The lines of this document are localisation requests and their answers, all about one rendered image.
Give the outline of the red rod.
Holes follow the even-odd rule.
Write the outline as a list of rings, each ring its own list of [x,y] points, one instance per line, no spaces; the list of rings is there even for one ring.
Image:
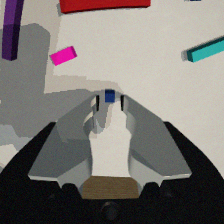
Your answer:
[[[61,13],[70,14],[94,10],[148,8],[151,0],[59,0]]]

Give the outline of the turquoise rod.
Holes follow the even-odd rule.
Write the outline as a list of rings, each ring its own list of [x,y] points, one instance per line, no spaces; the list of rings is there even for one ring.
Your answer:
[[[188,61],[194,63],[222,51],[224,51],[224,37],[203,44],[186,52]]]

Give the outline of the magenta rectangular block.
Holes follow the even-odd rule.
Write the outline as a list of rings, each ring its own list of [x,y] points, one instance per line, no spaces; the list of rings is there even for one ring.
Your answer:
[[[71,60],[71,59],[77,57],[77,54],[76,54],[76,52],[74,50],[74,47],[71,46],[71,47],[68,47],[68,48],[66,48],[64,50],[61,50],[61,51],[59,51],[59,52],[57,52],[55,54],[52,54],[50,56],[51,56],[51,58],[52,58],[52,60],[53,60],[53,62],[55,64],[55,66],[57,66],[57,65],[59,65],[61,63],[64,63],[64,62],[66,62],[68,60]]]

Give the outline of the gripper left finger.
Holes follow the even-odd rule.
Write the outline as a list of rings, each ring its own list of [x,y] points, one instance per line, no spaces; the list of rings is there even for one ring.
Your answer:
[[[73,183],[81,196],[92,175],[90,132],[99,111],[92,95],[31,139],[0,173],[0,224],[38,201],[60,198],[61,187]]]

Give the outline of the purple rod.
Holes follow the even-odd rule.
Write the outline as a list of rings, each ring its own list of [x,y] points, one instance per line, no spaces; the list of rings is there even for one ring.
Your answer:
[[[24,0],[6,0],[5,4],[2,58],[9,61],[17,59],[23,4]]]

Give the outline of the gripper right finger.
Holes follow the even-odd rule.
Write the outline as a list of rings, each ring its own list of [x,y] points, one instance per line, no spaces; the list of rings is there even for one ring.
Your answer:
[[[224,179],[210,159],[169,121],[128,95],[120,101],[131,134],[128,171],[139,196],[156,182],[161,196],[194,203],[224,224]]]

